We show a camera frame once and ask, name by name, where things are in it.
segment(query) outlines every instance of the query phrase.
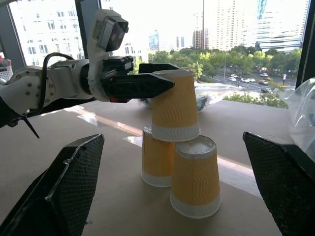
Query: clear plastic sheet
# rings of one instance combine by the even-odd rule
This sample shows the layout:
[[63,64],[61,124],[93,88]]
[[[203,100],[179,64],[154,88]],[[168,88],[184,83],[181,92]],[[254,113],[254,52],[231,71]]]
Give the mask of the clear plastic sheet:
[[315,162],[315,79],[309,79],[284,99],[292,121],[290,135]]
[[[195,93],[197,99],[198,112],[205,109],[208,105],[215,104],[223,100],[226,96],[229,96],[233,92],[240,91],[242,87],[235,87],[233,85],[225,84],[199,84],[195,83]],[[151,108],[150,99],[138,99],[140,106]]]

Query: upside-down cup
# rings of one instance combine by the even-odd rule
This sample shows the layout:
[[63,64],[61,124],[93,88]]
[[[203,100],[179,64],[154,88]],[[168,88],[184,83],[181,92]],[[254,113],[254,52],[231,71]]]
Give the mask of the upside-down cup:
[[194,219],[209,217],[220,208],[217,147],[210,138],[175,144],[170,200],[177,212]]
[[151,99],[153,137],[166,142],[198,137],[200,129],[192,73],[187,70],[154,73],[174,81],[175,86]]
[[145,126],[142,131],[141,177],[154,187],[170,187],[175,144],[153,138],[151,125]]

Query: tall building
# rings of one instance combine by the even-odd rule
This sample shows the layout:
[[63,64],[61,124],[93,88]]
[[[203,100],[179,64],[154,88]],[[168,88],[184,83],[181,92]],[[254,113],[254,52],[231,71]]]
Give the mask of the tall building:
[[[72,0],[20,0],[10,4],[27,65],[42,66],[52,52],[83,59],[84,52]],[[60,60],[54,57],[49,64]]]
[[174,47],[174,50],[179,51],[183,48],[187,48],[187,44],[185,44],[185,36],[176,36],[176,47]]
[[192,35],[192,45],[194,48],[209,49],[209,29],[208,12],[205,12],[205,0],[201,0],[196,5],[197,11],[194,13],[194,31]]
[[194,14],[195,48],[230,50],[238,45],[252,46],[256,5],[253,0],[199,0]]
[[271,48],[290,52],[300,48],[309,0],[288,4],[285,0],[265,0],[257,19],[256,40],[263,52]]
[[151,51],[171,51],[176,48],[174,33],[155,30],[149,34],[149,48]]
[[248,24],[245,21],[248,6],[246,0],[214,0],[207,10],[211,11],[209,23],[210,48],[230,50],[244,43],[244,30]]
[[149,35],[149,47],[151,51],[158,51],[159,44],[158,44],[158,31],[155,30]]

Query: stacked cups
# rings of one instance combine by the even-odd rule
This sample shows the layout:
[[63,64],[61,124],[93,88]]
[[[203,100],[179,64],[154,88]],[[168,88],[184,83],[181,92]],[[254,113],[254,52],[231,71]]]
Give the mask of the stacked cups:
[[216,144],[200,136],[192,73],[155,72],[175,87],[151,99],[152,129],[143,128],[142,173],[145,182],[172,186],[170,201],[180,214],[204,218],[221,205]]
[[170,187],[172,184],[174,143],[152,137],[151,125],[142,130],[143,181],[154,187]]

